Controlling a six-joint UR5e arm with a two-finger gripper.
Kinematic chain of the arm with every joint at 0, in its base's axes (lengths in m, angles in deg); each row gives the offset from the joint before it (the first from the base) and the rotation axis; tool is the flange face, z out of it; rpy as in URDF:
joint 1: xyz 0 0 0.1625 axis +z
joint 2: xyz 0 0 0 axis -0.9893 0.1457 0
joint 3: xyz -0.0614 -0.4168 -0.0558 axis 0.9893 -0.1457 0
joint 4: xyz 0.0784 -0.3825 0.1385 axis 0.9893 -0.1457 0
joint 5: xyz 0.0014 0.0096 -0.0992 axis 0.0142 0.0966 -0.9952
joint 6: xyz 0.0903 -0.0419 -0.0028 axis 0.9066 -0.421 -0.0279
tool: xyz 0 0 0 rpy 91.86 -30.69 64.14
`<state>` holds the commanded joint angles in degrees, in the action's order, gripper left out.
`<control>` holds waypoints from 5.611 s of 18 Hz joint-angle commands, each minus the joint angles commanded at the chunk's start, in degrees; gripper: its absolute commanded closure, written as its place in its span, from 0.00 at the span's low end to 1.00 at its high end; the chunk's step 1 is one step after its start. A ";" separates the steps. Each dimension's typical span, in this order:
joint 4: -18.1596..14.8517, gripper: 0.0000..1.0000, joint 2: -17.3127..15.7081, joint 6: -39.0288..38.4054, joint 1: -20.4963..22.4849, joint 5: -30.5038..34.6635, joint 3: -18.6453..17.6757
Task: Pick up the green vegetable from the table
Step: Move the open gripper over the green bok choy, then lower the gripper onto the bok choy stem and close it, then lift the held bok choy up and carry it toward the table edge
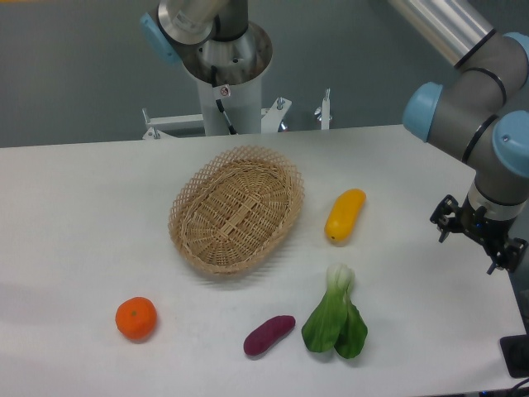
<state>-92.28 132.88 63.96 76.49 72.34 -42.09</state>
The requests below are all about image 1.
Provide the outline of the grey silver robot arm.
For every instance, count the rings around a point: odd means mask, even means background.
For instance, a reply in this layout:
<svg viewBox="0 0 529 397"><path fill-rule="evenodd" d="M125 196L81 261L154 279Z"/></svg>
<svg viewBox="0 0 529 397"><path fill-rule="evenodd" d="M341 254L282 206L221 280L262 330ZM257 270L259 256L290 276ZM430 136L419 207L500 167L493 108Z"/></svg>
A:
<svg viewBox="0 0 529 397"><path fill-rule="evenodd" d="M528 200L528 115L498 111L528 84L528 39L495 31L466 1L396 1L394 8L460 72L449 88L423 84L403 125L475 172L466 199L447 196L431 221L441 235L475 241L493 269L514 271L528 244L508 233ZM289 102L260 108L260 77L271 61L268 35L251 23L245 1L162 1L141 29L166 62L197 82L208 135L280 129Z"/></svg>

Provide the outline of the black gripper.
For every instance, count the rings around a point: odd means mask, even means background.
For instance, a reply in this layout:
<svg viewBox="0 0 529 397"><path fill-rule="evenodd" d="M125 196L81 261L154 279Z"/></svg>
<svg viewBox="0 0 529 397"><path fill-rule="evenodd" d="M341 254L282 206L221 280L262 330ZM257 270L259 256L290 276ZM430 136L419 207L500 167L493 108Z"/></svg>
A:
<svg viewBox="0 0 529 397"><path fill-rule="evenodd" d="M491 275L495 270L515 272L525 255L528 241L509 236L515 219L492 219L484 206L474 209L467 198L460 207L457 200L448 194L437 204L430 222L440 232L439 243L451 233L462 232L481 245L492 261L487 269L487 274Z"/></svg>

